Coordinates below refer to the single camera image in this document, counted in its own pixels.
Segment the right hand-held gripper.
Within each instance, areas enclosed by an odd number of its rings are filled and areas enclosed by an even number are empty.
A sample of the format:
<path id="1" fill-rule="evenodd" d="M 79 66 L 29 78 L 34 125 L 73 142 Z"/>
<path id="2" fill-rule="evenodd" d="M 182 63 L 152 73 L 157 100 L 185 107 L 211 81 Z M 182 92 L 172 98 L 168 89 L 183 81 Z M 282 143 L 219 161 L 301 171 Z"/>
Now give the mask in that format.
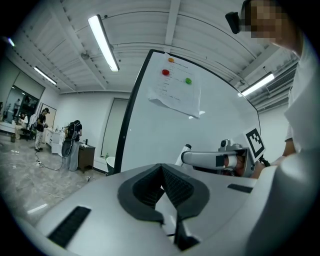
<path id="1" fill-rule="evenodd" d="M 237 166 L 237 156 L 244 157 L 243 178 L 255 176 L 258 162 L 263 158 L 266 148 L 257 128 L 244 131 L 236 141 L 224 139 L 218 152 L 185 151 L 181 154 L 184 164 L 205 169 L 221 169 L 221 173 L 235 176 L 230 169 Z"/>

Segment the person's right hand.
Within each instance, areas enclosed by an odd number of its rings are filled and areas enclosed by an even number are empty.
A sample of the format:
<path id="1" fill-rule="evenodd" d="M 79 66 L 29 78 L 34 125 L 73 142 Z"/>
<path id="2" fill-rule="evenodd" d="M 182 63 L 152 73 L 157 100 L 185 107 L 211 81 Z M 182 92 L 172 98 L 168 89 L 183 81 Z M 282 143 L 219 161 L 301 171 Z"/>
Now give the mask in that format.
<path id="1" fill-rule="evenodd" d="M 240 177 L 245 171 L 245 158 L 241 155 L 225 155 L 224 167 L 230 169 L 235 176 Z"/>

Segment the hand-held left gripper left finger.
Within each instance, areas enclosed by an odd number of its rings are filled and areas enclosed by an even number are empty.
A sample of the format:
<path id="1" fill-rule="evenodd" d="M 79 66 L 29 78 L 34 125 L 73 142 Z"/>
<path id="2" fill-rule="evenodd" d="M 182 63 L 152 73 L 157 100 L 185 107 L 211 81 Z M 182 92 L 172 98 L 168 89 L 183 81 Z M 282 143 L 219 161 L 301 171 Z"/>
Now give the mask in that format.
<path id="1" fill-rule="evenodd" d="M 164 217 L 156 211 L 156 204 L 165 193 L 163 182 L 161 164 L 147 167 L 120 185 L 117 192 L 118 201 L 133 218 L 162 224 Z"/>

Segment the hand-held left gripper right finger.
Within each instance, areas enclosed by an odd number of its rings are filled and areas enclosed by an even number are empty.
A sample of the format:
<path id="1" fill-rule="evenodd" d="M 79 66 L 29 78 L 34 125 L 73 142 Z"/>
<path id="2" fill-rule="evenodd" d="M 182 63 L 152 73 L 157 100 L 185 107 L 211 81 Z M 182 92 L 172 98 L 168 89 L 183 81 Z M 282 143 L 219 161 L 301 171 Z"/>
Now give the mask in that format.
<path id="1" fill-rule="evenodd" d="M 184 251 L 199 243 L 188 235 L 183 221 L 198 216 L 210 199 L 208 187 L 201 181 L 170 165 L 161 166 L 162 187 L 176 209 L 174 244 Z"/>

